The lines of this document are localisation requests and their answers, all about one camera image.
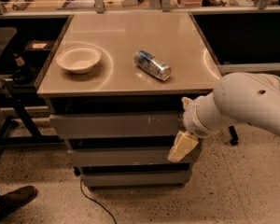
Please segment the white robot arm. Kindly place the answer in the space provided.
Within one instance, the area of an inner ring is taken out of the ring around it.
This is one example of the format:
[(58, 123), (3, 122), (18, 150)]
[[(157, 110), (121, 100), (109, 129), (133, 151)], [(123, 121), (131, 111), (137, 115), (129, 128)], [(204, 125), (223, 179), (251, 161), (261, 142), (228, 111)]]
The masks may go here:
[(194, 100), (184, 97), (183, 125), (168, 160), (181, 161), (199, 140), (220, 130), (247, 123), (280, 136), (280, 77), (270, 74), (231, 73), (213, 91)]

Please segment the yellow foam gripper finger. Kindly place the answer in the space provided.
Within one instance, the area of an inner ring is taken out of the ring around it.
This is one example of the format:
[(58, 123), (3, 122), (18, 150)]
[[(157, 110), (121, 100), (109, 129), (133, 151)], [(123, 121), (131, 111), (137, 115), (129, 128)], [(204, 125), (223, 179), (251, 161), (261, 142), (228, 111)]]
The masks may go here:
[(183, 105), (183, 109), (185, 111), (187, 111), (189, 109), (190, 104), (192, 103), (192, 99), (188, 98), (188, 97), (183, 97), (181, 99), (182, 105)]
[(171, 147), (167, 160), (171, 162), (181, 161), (198, 145), (198, 138), (188, 132), (179, 131), (175, 137), (174, 145)]

